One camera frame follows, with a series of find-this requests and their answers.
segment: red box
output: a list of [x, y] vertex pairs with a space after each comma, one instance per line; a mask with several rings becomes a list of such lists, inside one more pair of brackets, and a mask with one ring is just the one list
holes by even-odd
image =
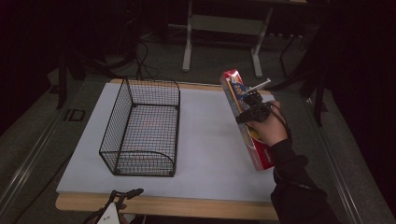
[[[249, 108], [242, 100], [246, 94], [246, 88], [236, 69], [223, 72], [220, 83], [235, 117]], [[261, 141], [258, 133], [244, 123], [238, 124], [238, 127], [256, 170], [266, 170], [273, 167], [274, 162], [269, 147]]]

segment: sleeve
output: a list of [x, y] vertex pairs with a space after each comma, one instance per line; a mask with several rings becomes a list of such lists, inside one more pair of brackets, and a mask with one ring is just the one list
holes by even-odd
[[275, 161], [276, 188], [271, 194], [276, 213], [282, 224], [340, 223], [327, 203], [326, 193], [308, 176], [306, 156], [297, 156], [291, 140], [271, 147]]

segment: clamp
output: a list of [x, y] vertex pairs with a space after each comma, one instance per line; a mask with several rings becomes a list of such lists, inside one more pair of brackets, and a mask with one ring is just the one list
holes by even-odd
[[133, 189], [126, 193], [118, 192], [116, 190], [111, 191], [110, 197], [104, 207], [98, 211], [92, 213], [89, 217], [84, 220], [84, 224], [89, 223], [92, 219], [97, 218], [93, 223], [96, 224], [120, 224], [119, 211], [122, 207], [122, 203], [125, 199], [129, 200], [133, 197], [143, 193], [142, 189]]

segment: wire basket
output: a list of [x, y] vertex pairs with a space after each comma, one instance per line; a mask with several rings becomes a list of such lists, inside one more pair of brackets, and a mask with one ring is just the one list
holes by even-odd
[[179, 114], [176, 82], [125, 78], [99, 150], [110, 172], [174, 176]]

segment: hand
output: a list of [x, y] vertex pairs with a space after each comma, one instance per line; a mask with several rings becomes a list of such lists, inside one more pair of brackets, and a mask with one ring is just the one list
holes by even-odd
[[[280, 108], [280, 102], [278, 101], [270, 101], [268, 103], [272, 103]], [[279, 110], [275, 106], [273, 106], [272, 109], [284, 120]], [[250, 121], [247, 122], [247, 125], [256, 130], [256, 132], [259, 133], [262, 141], [269, 147], [288, 138], [285, 127], [272, 113], [264, 122]]]

